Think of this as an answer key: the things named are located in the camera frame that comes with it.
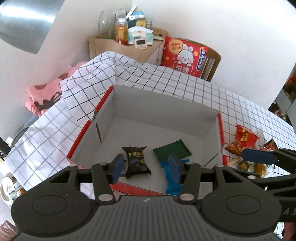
snack package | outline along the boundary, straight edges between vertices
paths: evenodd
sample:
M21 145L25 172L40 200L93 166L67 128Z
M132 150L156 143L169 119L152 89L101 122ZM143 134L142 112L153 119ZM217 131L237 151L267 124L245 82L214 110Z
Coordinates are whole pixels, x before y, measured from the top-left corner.
M250 168L250 164L244 160L239 161L237 164L237 169L247 171L249 170L249 168Z
M180 161L183 163L186 163L189 161L189 159L180 160ZM160 163L160 166L165 170L165 178L168 184L165 193L168 195L178 196L182 188L182 184L178 184L175 182L172 172L170 171L170 168L168 166L168 161L160 161L159 163Z
M127 146L122 147L122 149L126 152L128 156L128 169L126 171L126 178L129 179L130 177L137 175L137 174L150 174L151 171L145 164L143 150L145 147L133 147Z
M185 146L182 140L167 144L153 149L159 161L168 161L170 154L175 154L179 159L190 156L190 150Z
M259 150L263 150L263 151L278 150L278 147L275 141L271 138L271 140L265 143L263 147L260 147Z
M9 199L13 203L20 195L25 193L26 190L22 187L19 182L13 184L13 187L9 190Z
M237 124L235 141L226 146L225 149L232 154L240 156L245 148L254 148L258 138L254 132Z
M207 46L166 36L161 65L199 77L208 51Z
M271 138L271 140L270 140L269 142L265 143L265 144L263 145L263 147L265 147L265 148L270 148L270 149L272 149L272 150L278 150L278 149L279 149L279 148L277 147L275 141L273 140L273 138Z
M253 171L260 175L260 177L265 177L266 176L266 166L261 163L254 163L253 165Z

black snack package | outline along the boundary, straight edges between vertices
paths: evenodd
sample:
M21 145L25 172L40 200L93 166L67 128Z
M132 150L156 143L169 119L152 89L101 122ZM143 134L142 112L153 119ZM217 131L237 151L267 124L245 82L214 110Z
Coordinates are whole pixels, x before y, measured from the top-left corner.
M126 146L122 147L122 149L126 152L128 156L128 170L126 171L126 178L129 179L130 177L137 175L137 174L150 174L151 171L145 164L143 150L146 148L144 147L133 147L133 146Z

blue snack package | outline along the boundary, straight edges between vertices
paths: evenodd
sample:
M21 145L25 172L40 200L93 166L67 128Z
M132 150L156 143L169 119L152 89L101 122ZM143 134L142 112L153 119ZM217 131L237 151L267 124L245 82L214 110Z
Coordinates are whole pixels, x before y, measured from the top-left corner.
M180 160L180 161L183 163L186 163L189 160L186 159L186 160ZM170 168L168 166L168 161L160 161L159 163L160 163L160 166L165 170L165 177L166 177L166 180L168 183L168 187L167 187L165 193L169 194L169 195L173 195L173 196L178 196L179 192L182 188L182 184L177 184L175 182L173 175L170 171Z

green snack package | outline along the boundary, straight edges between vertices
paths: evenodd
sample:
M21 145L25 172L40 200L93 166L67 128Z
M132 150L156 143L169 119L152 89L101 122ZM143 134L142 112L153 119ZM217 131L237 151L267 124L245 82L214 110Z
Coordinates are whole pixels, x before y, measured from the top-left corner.
M159 161L168 161L168 156L170 154L175 154L179 159L191 155L191 152L184 145L182 140L155 148L153 151Z

chair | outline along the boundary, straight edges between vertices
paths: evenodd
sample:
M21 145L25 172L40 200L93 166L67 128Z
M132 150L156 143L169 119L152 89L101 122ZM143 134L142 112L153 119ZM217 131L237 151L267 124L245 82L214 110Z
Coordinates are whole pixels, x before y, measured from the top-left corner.
M189 39L179 39L179 40L185 40L198 46L205 46L201 43L198 43ZM211 49L210 47L208 48L209 48L209 51L207 52L206 58L202 63L202 68L200 70L201 74L199 78L206 80L208 82L211 82L213 75L218 67L218 64L220 63L221 56L215 50Z

